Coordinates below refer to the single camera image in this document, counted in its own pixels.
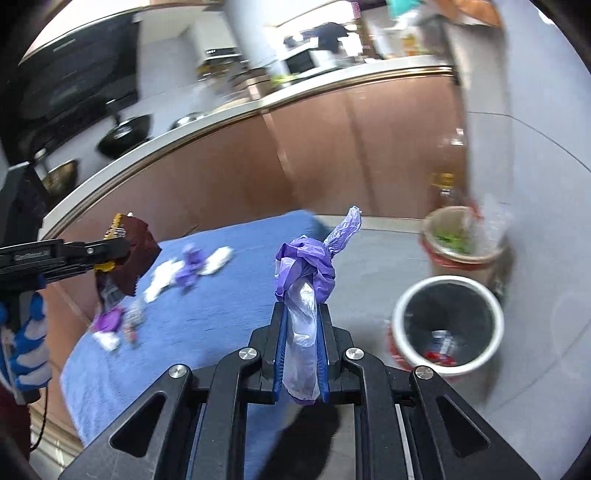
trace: cabinet door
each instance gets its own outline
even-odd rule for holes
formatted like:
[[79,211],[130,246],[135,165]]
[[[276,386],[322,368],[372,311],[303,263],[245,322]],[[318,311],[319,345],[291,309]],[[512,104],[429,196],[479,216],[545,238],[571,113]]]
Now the cabinet door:
[[375,215],[345,100],[337,91],[279,108],[271,129],[302,208],[344,215],[357,205]]
[[378,215],[425,217],[433,173],[453,173],[456,186],[465,187],[463,107],[451,77],[388,80],[346,94]]

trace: hand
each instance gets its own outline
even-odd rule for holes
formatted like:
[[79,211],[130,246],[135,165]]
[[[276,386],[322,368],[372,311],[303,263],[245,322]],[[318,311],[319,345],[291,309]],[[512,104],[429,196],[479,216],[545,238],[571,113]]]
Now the hand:
[[[16,388],[27,391],[46,387],[51,380],[51,366],[48,363],[49,349],[45,344],[47,322],[41,295],[37,292],[33,294],[29,319],[16,334],[5,327],[7,321],[7,309],[0,303],[2,343],[8,342],[13,348],[8,362],[15,376]],[[2,351],[0,351],[0,383],[12,393],[6,359]]]

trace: countertop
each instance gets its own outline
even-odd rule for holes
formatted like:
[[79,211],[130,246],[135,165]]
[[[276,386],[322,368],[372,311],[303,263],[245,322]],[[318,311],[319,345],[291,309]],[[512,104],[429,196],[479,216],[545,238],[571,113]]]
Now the countertop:
[[45,237],[60,219],[64,218],[64,216],[66,216],[73,208],[87,198],[88,195],[97,191],[97,189],[100,189],[109,180],[129,169],[146,156],[165,148],[173,142],[180,141],[183,137],[193,135],[200,130],[213,127],[218,123],[226,122],[234,117],[242,116],[253,111],[277,107],[283,103],[288,103],[290,99],[302,95],[313,95],[315,91],[321,92],[323,89],[330,87],[330,85],[335,83],[352,79],[361,79],[366,76],[374,76],[376,74],[393,72],[396,70],[446,66],[451,66],[451,64],[445,59],[441,59],[434,55],[420,55],[415,57],[400,57],[390,60],[381,60],[348,67],[342,70],[325,73],[297,83],[296,85],[285,87],[261,100],[255,100],[243,105],[231,107],[221,112],[213,113],[183,127],[166,132],[111,162],[76,188],[47,214],[44,219],[43,228],[39,232],[39,238],[41,239]]

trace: microwave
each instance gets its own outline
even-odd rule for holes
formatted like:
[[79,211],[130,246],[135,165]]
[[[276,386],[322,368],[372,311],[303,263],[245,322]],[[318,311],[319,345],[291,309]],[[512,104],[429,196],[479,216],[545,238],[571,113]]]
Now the microwave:
[[312,69],[331,68],[335,64],[334,55],[328,50],[314,50],[309,42],[293,48],[283,61],[291,74],[299,74]]

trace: blue towel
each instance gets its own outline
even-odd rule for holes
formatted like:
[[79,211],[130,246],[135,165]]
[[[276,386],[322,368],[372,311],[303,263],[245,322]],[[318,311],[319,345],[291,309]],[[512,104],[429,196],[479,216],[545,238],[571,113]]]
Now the blue towel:
[[[251,332],[271,320],[274,257],[281,244],[301,235],[324,240],[328,233],[311,213],[298,211],[162,242],[160,256],[138,283],[138,295],[151,283],[154,269],[181,259],[187,244],[207,254],[229,246],[234,256],[218,273],[200,277],[191,290],[170,288],[146,304],[135,349],[122,333],[121,346],[112,353],[90,333],[80,338],[61,374],[61,389],[84,446],[171,365],[206,367],[247,345]],[[263,467],[281,431],[284,406],[285,400],[248,407],[245,480],[254,479]]]

